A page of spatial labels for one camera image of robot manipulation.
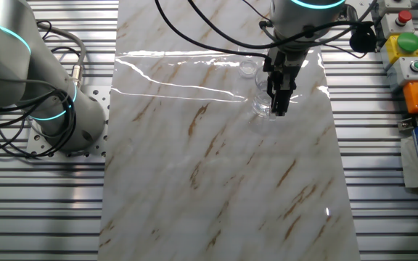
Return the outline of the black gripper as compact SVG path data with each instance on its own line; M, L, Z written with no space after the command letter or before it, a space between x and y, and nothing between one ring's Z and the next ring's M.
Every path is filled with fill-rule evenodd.
M269 49L263 65L263 71L268 73L267 94L271 98L271 112L282 117L286 114L290 98L296 89L295 79L306 58L306 50L282 50L279 47ZM275 90L276 75L280 73L281 89Z

